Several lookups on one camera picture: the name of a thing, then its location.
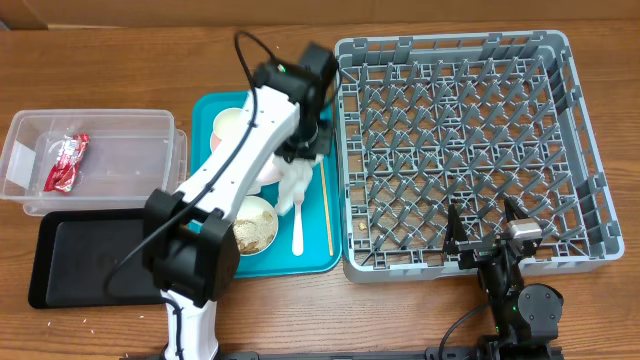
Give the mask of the white napkin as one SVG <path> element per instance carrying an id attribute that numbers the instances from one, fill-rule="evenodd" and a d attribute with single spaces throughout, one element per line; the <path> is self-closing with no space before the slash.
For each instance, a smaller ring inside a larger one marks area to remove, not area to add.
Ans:
<path id="1" fill-rule="evenodd" d="M 305 192 L 313 176 L 313 168 L 324 159 L 318 154 L 314 159 L 296 158 L 286 162 L 283 157 L 275 156 L 273 164 L 282 174 L 278 185 L 278 200 L 275 211 L 279 216 L 286 215 L 296 203 L 304 201 Z"/>

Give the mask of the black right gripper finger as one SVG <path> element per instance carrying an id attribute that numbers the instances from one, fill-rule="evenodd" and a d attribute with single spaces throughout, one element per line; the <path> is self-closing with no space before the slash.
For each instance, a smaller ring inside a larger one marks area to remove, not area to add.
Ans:
<path id="1" fill-rule="evenodd" d="M 529 218 L 527 213 L 519 206 L 517 200 L 513 197 L 506 197 L 504 199 L 504 214 L 507 223 Z"/>
<path id="2" fill-rule="evenodd" d="M 443 241 L 443 251 L 445 253 L 467 253 L 473 249 L 468 243 L 469 239 L 460 218 L 459 208 L 455 204 L 450 204 L 447 215 L 448 223 Z"/>

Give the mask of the cream white cup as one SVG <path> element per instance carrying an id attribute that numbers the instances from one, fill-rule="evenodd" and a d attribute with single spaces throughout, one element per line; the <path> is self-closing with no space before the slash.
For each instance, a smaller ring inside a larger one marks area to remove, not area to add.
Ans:
<path id="1" fill-rule="evenodd" d="M 241 137 L 246 125 L 241 119 L 241 108 L 228 108 L 221 111 L 214 119 L 211 135 L 211 150 L 214 151 L 218 145 L 228 139 Z"/>

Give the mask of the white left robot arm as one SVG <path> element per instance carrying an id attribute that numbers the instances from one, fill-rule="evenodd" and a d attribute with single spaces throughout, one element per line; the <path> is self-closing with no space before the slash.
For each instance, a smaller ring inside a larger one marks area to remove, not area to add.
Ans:
<path id="1" fill-rule="evenodd" d="M 322 120 L 338 72 L 333 52 L 311 43 L 294 64 L 271 57 L 249 74 L 239 139 L 222 142 L 174 193 L 145 204 L 143 266 L 169 315 L 166 359 L 215 359 L 215 305 L 237 271 L 233 223 L 269 159 L 314 164 L 330 153 L 333 126 Z"/>

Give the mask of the white bowl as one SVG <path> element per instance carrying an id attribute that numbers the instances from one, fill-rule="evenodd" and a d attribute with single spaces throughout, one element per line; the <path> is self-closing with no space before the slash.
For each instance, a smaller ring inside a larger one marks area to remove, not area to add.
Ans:
<path id="1" fill-rule="evenodd" d="M 246 196 L 233 225 L 241 256 L 266 250 L 278 233 L 278 215 L 273 206 L 257 196 Z"/>

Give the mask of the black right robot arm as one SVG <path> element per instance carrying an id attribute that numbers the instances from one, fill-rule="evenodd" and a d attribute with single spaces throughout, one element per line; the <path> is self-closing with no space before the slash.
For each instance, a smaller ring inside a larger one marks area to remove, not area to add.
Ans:
<path id="1" fill-rule="evenodd" d="M 460 210 L 451 204 L 443 251 L 458 257 L 461 270 L 475 270 L 487 302 L 457 320 L 443 336 L 437 357 L 460 354 L 466 359 L 561 359 L 562 350 L 551 342 L 558 337 L 564 298 L 551 286 L 527 285 L 520 261 L 533 256 L 542 242 L 538 222 L 526 215 L 512 198 L 504 200 L 505 231 L 470 244 Z M 446 342 L 467 319 L 489 309 L 494 335 L 481 336 L 470 348 L 449 348 Z"/>

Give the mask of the red snack wrapper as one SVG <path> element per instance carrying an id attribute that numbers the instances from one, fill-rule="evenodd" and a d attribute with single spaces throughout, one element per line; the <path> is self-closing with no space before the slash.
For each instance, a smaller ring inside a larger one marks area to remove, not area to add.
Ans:
<path id="1" fill-rule="evenodd" d="M 86 133 L 64 137 L 56 162 L 44 184 L 44 192 L 70 193 L 73 190 L 90 140 Z"/>

